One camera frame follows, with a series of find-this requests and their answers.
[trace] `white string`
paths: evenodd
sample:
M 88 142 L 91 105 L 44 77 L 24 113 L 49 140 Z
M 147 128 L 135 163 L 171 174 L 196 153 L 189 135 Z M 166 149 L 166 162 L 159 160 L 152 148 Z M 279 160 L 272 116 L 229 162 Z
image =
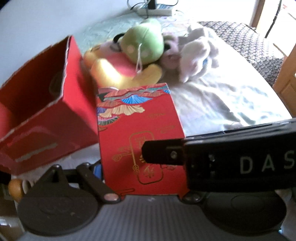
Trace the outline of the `white string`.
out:
M 141 45 L 138 47 L 138 60 L 137 60 L 137 65 L 136 65 L 136 72 L 137 74 L 142 72 L 143 70 L 143 65 L 142 65 L 142 60 L 141 60 Z

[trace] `bed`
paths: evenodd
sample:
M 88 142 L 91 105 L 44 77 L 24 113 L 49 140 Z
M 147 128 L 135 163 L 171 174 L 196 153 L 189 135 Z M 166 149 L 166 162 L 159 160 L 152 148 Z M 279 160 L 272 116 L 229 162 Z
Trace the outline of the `bed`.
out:
M 187 34 L 194 25 L 183 14 L 158 17 L 163 32 Z M 135 13 L 94 23 L 74 34 L 83 54 L 95 44 L 112 39 L 119 33 L 142 21 Z M 181 124 L 186 136 L 223 131 L 291 118 L 288 110 L 264 78 L 237 51 L 219 39 L 221 65 L 200 79 L 179 83 L 176 72 L 167 72 L 162 82 L 171 90 Z M 87 160 L 100 159 L 99 145 L 93 145 L 64 157 L 55 163 L 63 168 L 75 168 Z M 37 179 L 51 164 L 24 173 L 24 179 Z

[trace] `plush toy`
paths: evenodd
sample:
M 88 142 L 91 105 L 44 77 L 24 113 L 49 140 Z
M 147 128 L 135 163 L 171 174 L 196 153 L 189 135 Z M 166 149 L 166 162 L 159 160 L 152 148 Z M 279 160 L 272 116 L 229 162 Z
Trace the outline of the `plush toy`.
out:
M 164 69 L 177 69 L 180 64 L 179 39 L 172 33 L 163 33 L 165 44 L 164 52 L 159 64 Z
M 113 41 L 96 45 L 87 50 L 83 61 L 99 88 L 115 87 L 125 89 L 156 84 L 162 76 L 162 69 L 151 64 L 141 72 L 136 72 L 136 65 L 120 51 Z
M 160 23 L 148 18 L 130 28 L 122 37 L 120 47 L 127 57 L 138 66 L 157 61 L 164 51 Z
M 200 78 L 212 68 L 219 67 L 219 48 L 214 30 L 203 26 L 196 29 L 188 28 L 187 37 L 176 37 L 164 33 L 165 51 L 159 59 L 164 69 L 179 69 L 181 82 L 190 76 Z
M 212 65 L 212 60 L 208 58 L 210 54 L 210 44 L 206 37 L 186 44 L 181 50 L 180 75 L 179 80 L 185 83 L 190 76 L 203 76 Z
M 114 53 L 120 53 L 121 48 L 113 40 L 100 45 L 95 45 L 84 53 L 83 61 L 87 68 L 91 68 L 93 63 L 99 58 L 106 58 Z

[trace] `cardboard box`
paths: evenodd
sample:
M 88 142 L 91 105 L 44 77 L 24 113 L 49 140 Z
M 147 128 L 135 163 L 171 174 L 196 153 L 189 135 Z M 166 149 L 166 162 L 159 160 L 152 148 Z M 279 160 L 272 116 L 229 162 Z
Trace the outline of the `cardboard box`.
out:
M 0 129 L 13 128 L 0 136 L 1 171 L 18 175 L 98 142 L 93 85 L 74 37 L 15 72 L 0 103 Z
M 156 84 L 97 96 L 103 175 L 120 195 L 187 192 L 181 166 L 148 164 L 146 140 L 184 138 L 168 86 Z

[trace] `gold foil design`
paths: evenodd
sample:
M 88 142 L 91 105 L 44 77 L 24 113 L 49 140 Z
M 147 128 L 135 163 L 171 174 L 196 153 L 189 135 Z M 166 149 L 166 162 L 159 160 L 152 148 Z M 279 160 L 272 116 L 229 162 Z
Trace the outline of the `gold foil design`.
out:
M 140 105 L 119 105 L 114 108 L 107 109 L 104 113 L 100 113 L 99 115 L 104 118 L 110 118 L 112 115 L 131 115 L 133 113 L 143 113 L 145 109 Z
M 177 168 L 176 165 L 163 165 L 163 169 L 167 169 L 169 171 L 173 171 Z
M 145 177 L 148 177 L 148 178 L 154 177 L 154 167 L 153 166 L 147 166 L 144 169 L 144 175 L 145 175 Z
M 120 154 L 115 154 L 112 156 L 113 161 L 120 161 L 124 156 L 131 155 L 131 148 L 129 146 L 122 146 L 118 148 L 119 152 L 122 152 Z
M 150 131 L 133 133 L 129 138 L 133 157 L 133 172 L 137 175 L 139 183 L 143 185 L 156 183 L 163 179 L 161 165 L 147 164 L 143 159 L 141 149 L 144 142 L 148 140 L 154 140 L 153 133 Z
M 175 129 L 175 126 L 165 126 L 165 127 L 159 128 L 157 130 L 160 131 L 161 134 L 165 134 L 173 129 Z
M 164 116 L 164 115 L 165 115 L 165 113 L 155 113 L 155 114 L 150 114 L 150 115 L 148 116 L 148 118 L 149 118 L 149 119 L 156 119 L 156 118 L 162 117 L 162 116 Z
M 134 192 L 135 189 L 134 188 L 129 188 L 129 189 L 124 189 L 124 190 L 118 190 L 115 191 L 118 195 L 120 195 L 121 197 L 125 196 L 126 194 L 132 193 Z

